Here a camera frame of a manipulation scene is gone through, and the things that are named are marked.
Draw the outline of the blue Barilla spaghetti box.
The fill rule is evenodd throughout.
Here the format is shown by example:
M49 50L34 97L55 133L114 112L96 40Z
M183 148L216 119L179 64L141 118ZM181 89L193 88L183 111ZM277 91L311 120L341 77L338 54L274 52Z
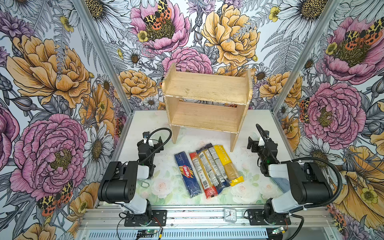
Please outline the blue Barilla spaghetti box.
M186 152L177 153L174 155L174 157L179 167L189 197L193 198L200 195L202 190L196 179L195 173Z

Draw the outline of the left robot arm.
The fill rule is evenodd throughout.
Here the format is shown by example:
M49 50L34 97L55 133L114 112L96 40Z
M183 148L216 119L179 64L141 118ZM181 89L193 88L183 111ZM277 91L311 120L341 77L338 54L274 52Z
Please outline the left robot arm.
M149 200L136 193L138 180L149 180L153 177L154 157L163 148L163 141L151 140L150 132L143 133L143 139L138 142L137 161L110 162L98 189L98 200L109 204L119 205L124 212L134 216L152 216Z

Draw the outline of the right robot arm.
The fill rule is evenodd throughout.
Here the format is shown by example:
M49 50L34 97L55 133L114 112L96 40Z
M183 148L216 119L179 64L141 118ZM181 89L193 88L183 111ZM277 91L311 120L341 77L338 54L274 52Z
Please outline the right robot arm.
M258 166L265 177L286 179L289 190L279 197L266 201L263 210L249 211L252 221L264 221L267 224L289 222L290 213L301 211L312 205L323 206L333 198L334 193L323 175L317 160L301 160L281 162L277 159L278 144L270 137L269 132L257 125L261 134L258 140L248 137L247 149L258 154Z

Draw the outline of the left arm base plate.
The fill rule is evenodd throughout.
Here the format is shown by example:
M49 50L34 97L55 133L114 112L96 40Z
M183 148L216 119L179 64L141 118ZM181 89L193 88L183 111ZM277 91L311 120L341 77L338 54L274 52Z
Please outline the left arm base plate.
M152 210L141 215L127 217L124 222L125 227L165 227L168 211Z

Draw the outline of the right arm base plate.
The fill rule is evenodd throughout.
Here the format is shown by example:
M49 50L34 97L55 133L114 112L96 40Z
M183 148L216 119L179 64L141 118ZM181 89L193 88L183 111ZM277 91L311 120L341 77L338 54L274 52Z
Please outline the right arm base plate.
M266 214L262 209L248 209L245 211L244 217L249 220L251 226L291 225L288 214L277 214L275 212Z

